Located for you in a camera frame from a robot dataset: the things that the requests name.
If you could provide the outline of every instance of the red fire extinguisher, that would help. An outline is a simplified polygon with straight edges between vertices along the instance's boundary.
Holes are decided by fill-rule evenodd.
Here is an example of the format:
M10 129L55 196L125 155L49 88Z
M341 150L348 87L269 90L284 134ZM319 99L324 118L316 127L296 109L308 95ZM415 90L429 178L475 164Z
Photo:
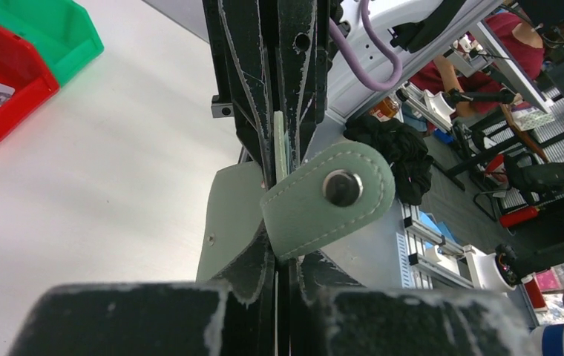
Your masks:
M518 225L537 217L539 213L540 208L536 206L528 206L518 211L514 211L513 213L501 216L499 222L503 228L510 228L511 226Z

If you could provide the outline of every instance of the green leather strap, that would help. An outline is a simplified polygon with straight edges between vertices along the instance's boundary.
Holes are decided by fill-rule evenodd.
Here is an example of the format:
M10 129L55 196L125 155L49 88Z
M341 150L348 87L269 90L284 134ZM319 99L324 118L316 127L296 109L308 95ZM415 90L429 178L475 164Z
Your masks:
M265 190L256 162L233 165L217 172L212 182L197 281L209 280L254 239L262 221L260 199Z
M363 193L347 207L323 195L324 180L343 169L357 174ZM382 155L368 145L344 142L330 146L290 174L260 200L271 246L280 260L313 252L382 216L393 201L393 175Z

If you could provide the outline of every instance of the orange bottle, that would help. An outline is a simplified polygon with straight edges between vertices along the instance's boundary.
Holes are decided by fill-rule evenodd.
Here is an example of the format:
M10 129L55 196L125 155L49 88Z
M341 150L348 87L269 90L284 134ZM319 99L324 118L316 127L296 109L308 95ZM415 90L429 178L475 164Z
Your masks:
M400 111L400 104L388 96L370 110L370 115L380 121L387 121L394 117L398 111Z

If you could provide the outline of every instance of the red shirt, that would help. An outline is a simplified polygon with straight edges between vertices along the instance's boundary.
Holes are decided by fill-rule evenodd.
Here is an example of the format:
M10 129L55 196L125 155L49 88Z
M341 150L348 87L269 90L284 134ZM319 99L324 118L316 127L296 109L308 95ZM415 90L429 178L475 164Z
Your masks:
M514 37L512 31L520 23L520 18L513 13L497 13L487 18L485 22L516 59L516 62L518 62L525 73L532 79L536 79L544 62L544 48L534 48ZM444 91L444 83L439 75L437 66L433 62L411 77L410 81L421 90L429 90L433 94ZM480 93L493 93L503 88L500 83L495 82L482 72L475 73L470 78L459 77L459 83L464 91ZM498 103L474 102L472 106L478 113L487 113L498 106Z

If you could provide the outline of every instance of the stitching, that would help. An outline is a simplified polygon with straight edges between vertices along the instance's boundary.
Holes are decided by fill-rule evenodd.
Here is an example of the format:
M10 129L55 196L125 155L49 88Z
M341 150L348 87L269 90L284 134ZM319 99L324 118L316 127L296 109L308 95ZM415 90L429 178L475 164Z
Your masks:
M359 158L365 160L366 162L368 162L368 163L374 168L374 176L375 176L375 177L378 177L378 178L380 179L380 195L378 196L378 202L377 202L376 205L375 205L370 211L368 211L367 213L362 214L360 217L356 217L356 218L354 218L354 219L352 219L352 220L350 220L350 221L348 221L348 222L345 222L344 224L342 224L342 225L340 225L340 226L334 228L334 229L331 230L331 231L328 231L327 233L321 235L320 237L317 237L317 238L315 238L314 240L310 240L309 242L304 243L303 245L300 245L300 246L298 246L298 247L292 249L291 251L286 252L285 254L282 254L282 255L280 256L281 259L284 259L285 257L289 256L290 254L292 254L293 252L295 252L295 251L297 251L297 250L299 250L299 249L301 249L301 248L304 248L304 247L306 247L306 246L308 246L308 245L311 245L311 244L313 244L313 243L317 243L317 242L319 242L320 240L322 240L322 239L328 237L329 235L334 234L335 232L337 232L337 231L339 231L339 230L341 230L341 229L343 229L343 228L346 228L347 226L350 226L350 225L352 225L352 224L354 224L354 223L356 223L356 222L358 222L358 221L360 221L360 220L365 219L366 217L368 217L368 216L374 214L374 213L376 212L376 210L378 210L378 208L382 205L382 203L383 203L383 201L384 201L384 195L385 195L385 194L384 194L384 176L383 176L383 174L381 174L380 169L379 169L378 166L374 163L374 161L372 161L370 158L365 157L365 156L363 156L362 154L357 154L357 153L352 152L352 151L346 151L346 152L340 152L340 153L338 153L338 154L336 154L336 155L330 157L329 159L327 159L327 160L323 161L322 163L320 163L317 167L315 167L315 168L313 168L312 170L306 172L306 173L305 173L302 177L300 177L298 180L296 180L296 181L294 181L293 183L289 184L288 187L286 187L285 189L279 191L276 195L274 195L274 196L271 197L269 200L267 200L267 201L263 204L263 208L264 208L267 204L269 204L273 199L279 197L284 191L287 191L287 190L288 190L289 188L291 188L293 185L297 184L298 182L300 182L301 180L305 179L305 178L308 177L310 174L312 174L313 172L315 172L315 171L316 171L318 168L320 168L322 165L325 165L326 163L332 161L334 158L336 158L336 157L338 157L338 156L342 156L342 155L344 155L344 154L352 154L352 155L354 155L354 156L357 156L357 157L359 157Z

